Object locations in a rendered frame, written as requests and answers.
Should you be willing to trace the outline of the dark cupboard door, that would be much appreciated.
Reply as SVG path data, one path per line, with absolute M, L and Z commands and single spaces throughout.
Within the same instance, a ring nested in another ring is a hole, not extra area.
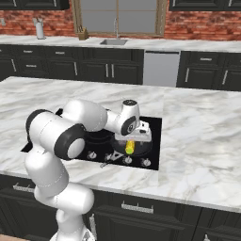
M 49 241 L 57 231 L 54 208 L 31 199 L 15 197 L 1 197 L 0 205 L 16 237 Z
M 192 241 L 195 228 L 134 217 L 95 214 L 97 241 Z
M 202 208 L 192 241 L 241 241 L 241 214 Z

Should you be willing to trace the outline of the black hob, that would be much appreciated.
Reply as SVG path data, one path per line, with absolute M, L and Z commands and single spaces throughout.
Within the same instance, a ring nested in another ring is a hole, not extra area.
M 61 172 L 63 160 L 73 159 L 104 163 L 106 153 L 113 153 L 111 140 L 115 134 L 127 136 L 135 130 L 152 132 L 152 149 L 146 154 L 152 164 L 143 168 L 137 164 L 124 165 L 121 159 L 114 165 L 157 170 L 160 154 L 162 120 L 141 117 L 138 108 L 125 107 L 119 114 L 100 106 L 80 107 L 70 110 L 65 107 L 56 113 L 39 109 L 30 114 L 25 123 L 27 145 L 25 166 L 28 172 Z M 97 154 L 88 159 L 88 152 Z

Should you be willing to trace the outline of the wood framed window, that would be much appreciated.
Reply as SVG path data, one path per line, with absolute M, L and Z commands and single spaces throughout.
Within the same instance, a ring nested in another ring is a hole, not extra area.
M 75 32 L 82 25 L 89 34 L 164 35 L 167 0 L 71 0 Z

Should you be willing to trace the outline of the dark base cupboard run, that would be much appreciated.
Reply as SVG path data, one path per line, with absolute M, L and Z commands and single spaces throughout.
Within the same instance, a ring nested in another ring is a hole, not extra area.
M 0 81 L 19 76 L 142 85 L 143 63 L 138 49 L 0 44 Z
M 241 92 L 241 53 L 182 51 L 176 86 Z

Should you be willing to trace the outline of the dark drawer front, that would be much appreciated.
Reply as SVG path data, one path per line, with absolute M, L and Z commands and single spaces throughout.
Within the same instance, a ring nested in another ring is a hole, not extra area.
M 18 194 L 33 194 L 31 192 L 14 190 L 12 186 L 17 183 L 19 183 L 20 186 L 30 185 L 31 188 L 35 188 L 36 186 L 30 179 L 0 174 L 0 190 L 12 190 Z
M 124 201 L 126 204 L 138 204 L 141 207 L 151 208 L 153 206 L 155 215 L 173 217 L 185 224 L 193 224 L 196 222 L 201 212 L 200 207 L 170 201 L 152 200 L 100 190 L 94 190 L 94 195 L 97 205 L 105 204 L 121 207 L 121 204 Z

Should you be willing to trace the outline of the dark wall cupboards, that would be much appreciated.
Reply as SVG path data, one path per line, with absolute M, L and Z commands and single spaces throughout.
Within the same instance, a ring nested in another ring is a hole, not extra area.
M 241 11 L 241 0 L 169 0 L 170 11 Z
M 69 0 L 0 0 L 0 10 L 65 10 Z

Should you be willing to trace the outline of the yellow corn cob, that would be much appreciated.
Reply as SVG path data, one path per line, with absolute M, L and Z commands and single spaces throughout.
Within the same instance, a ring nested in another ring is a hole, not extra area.
M 125 146 L 125 152 L 127 154 L 133 154 L 135 151 L 135 142 L 133 140 L 128 140 Z

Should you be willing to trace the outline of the wooden knife block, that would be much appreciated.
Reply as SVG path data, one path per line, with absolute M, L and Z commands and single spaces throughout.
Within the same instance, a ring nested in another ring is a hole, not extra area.
M 83 27 L 82 25 L 80 25 L 78 27 L 78 39 L 80 40 L 86 40 L 88 38 L 88 31 L 85 27 Z

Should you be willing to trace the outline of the grey dishwasher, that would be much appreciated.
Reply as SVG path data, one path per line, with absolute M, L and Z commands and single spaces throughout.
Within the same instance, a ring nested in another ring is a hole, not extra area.
M 179 52 L 146 51 L 144 53 L 143 84 L 175 88 L 180 55 Z

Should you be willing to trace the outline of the black frying pan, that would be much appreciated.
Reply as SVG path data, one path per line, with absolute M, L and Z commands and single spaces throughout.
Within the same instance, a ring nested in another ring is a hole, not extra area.
M 122 162 L 122 159 L 124 157 L 127 157 L 127 156 L 130 156 L 132 158 L 131 164 L 137 164 L 137 165 L 141 166 L 141 159 L 142 158 L 148 158 L 148 157 L 146 157 L 146 154 L 151 151 L 152 143 L 151 142 L 144 142 L 144 141 L 135 141 L 135 151 L 134 151 L 134 153 L 133 154 L 127 154 L 125 152 L 125 146 L 126 146 L 127 141 L 128 140 L 116 140 L 115 138 L 113 138 L 111 140 L 111 145 L 112 145 L 112 148 L 114 149 L 114 152 L 112 153 L 111 159 L 108 160 L 107 162 L 104 161 L 104 163 L 101 165 L 101 168 L 105 167 L 106 165 L 108 165 L 110 163 L 113 163 L 114 161 L 116 161 L 118 159 L 121 159 L 121 162 Z

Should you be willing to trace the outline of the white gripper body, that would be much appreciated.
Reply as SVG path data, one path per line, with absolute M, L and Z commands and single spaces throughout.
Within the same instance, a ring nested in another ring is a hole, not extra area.
M 152 132 L 150 129 L 148 129 L 147 131 L 135 130 L 133 133 L 131 133 L 127 136 L 115 134 L 114 137 L 116 140 L 134 140 L 134 141 L 151 142 L 152 141 Z

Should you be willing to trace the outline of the white paper towel holder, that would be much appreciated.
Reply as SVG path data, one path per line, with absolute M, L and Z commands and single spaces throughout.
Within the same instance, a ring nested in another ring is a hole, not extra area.
M 45 35 L 43 31 L 43 22 L 42 19 L 39 18 L 34 18 L 33 19 L 33 24 L 36 27 L 36 35 L 38 40 L 44 40 Z

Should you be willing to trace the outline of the steel sink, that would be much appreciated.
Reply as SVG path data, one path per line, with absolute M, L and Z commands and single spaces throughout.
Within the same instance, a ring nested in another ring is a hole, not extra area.
M 105 39 L 101 41 L 101 45 L 124 45 L 128 40 L 121 40 L 121 39 Z

